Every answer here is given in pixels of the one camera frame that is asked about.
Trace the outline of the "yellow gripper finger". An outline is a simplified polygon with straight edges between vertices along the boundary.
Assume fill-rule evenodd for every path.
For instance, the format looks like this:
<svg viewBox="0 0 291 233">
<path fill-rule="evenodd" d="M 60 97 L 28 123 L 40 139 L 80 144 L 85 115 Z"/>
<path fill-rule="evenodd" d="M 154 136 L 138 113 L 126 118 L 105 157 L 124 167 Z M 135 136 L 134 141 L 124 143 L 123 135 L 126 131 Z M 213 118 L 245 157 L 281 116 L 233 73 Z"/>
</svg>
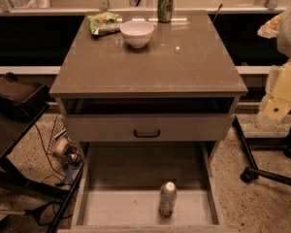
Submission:
<svg viewBox="0 0 291 233">
<path fill-rule="evenodd" d="M 270 120 L 282 120 L 291 110 L 291 104 L 280 99 L 267 98 L 262 105 L 261 113 Z"/>
</svg>

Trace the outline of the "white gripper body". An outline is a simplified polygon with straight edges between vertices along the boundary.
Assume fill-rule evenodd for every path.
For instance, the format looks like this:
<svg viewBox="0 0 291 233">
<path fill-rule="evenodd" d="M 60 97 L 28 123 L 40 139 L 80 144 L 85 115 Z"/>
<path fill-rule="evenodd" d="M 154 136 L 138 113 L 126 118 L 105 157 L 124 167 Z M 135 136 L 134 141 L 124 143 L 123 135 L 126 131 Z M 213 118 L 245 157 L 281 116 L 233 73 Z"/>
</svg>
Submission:
<svg viewBox="0 0 291 233">
<path fill-rule="evenodd" d="M 291 61 L 286 62 L 278 70 L 271 99 L 276 103 L 291 105 Z"/>
</svg>

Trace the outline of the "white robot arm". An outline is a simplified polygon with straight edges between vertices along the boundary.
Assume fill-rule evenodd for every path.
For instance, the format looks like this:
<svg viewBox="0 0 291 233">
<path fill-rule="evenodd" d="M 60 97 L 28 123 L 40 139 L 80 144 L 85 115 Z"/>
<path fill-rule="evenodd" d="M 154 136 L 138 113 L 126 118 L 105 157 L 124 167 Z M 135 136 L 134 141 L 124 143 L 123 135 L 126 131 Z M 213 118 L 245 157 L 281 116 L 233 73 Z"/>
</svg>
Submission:
<svg viewBox="0 0 291 233">
<path fill-rule="evenodd" d="M 282 66 L 274 66 L 266 82 L 266 95 L 259 113 L 270 120 L 281 121 L 291 111 L 291 5 L 262 25 L 258 35 L 276 38 L 277 50 L 288 57 Z"/>
</svg>

